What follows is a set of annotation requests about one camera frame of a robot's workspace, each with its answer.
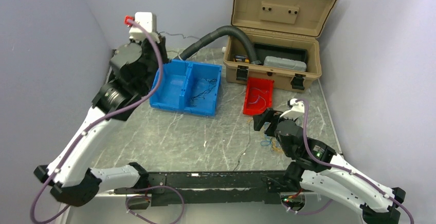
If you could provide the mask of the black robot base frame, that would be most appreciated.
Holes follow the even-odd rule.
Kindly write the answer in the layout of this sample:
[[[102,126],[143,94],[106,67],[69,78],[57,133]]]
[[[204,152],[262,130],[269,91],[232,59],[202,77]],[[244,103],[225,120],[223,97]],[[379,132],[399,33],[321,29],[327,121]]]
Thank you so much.
[[[181,202],[280,204],[280,197],[307,191],[302,184],[294,185],[285,170],[149,172],[146,183],[114,190],[117,195],[147,195],[153,207]]]

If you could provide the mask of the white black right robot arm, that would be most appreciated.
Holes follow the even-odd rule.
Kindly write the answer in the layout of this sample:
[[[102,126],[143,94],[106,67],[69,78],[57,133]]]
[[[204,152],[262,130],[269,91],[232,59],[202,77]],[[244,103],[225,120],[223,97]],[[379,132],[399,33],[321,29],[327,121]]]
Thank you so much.
[[[398,223],[405,191],[368,179],[330,146],[307,137],[295,122],[303,115],[304,108],[294,106],[285,112],[267,108],[253,116],[254,129],[259,131],[268,122],[265,134],[292,159],[280,181],[283,189],[324,195],[360,214],[365,223]]]

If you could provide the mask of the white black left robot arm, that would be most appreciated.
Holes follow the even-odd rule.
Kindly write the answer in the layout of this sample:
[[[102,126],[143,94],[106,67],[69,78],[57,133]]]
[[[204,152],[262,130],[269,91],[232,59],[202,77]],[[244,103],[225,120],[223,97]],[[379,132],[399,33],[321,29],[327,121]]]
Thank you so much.
[[[56,201],[80,207],[104,191],[122,188],[141,193],[147,188],[149,174],[136,162],[110,169],[92,168],[90,163],[108,134],[157,92],[157,73],[168,61],[166,38],[160,34],[131,38],[114,53],[113,78],[93,98],[74,137],[53,162],[34,170]]]

